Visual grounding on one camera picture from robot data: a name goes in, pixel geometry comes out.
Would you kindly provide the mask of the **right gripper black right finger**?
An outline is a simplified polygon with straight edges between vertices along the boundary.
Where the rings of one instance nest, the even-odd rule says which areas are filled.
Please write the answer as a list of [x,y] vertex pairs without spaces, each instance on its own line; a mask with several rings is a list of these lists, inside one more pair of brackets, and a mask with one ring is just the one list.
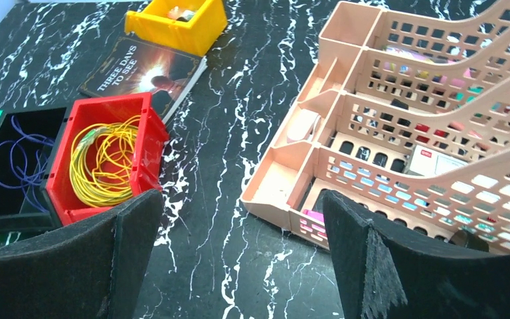
[[338,191],[323,214],[346,318],[510,318],[510,255],[433,239]]

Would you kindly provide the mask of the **black plastic bin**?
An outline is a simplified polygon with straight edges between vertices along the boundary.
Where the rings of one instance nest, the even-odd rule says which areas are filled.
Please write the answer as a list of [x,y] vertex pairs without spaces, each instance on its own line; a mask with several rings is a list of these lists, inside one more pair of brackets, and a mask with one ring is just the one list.
[[69,107],[2,113],[0,233],[43,232],[61,227],[46,184],[69,113]]

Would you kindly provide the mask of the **red plastic bin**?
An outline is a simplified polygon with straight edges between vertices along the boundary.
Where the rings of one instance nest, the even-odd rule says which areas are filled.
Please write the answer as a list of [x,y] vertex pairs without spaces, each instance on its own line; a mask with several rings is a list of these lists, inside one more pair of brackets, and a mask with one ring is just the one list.
[[161,189],[169,134],[151,102],[150,93],[75,101],[46,184],[63,225]]

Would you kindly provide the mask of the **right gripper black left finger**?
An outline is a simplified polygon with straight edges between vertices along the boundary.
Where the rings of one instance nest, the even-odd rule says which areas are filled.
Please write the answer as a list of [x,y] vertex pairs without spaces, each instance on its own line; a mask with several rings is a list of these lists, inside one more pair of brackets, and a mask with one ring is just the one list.
[[131,318],[162,213],[149,190],[0,248],[0,318]]

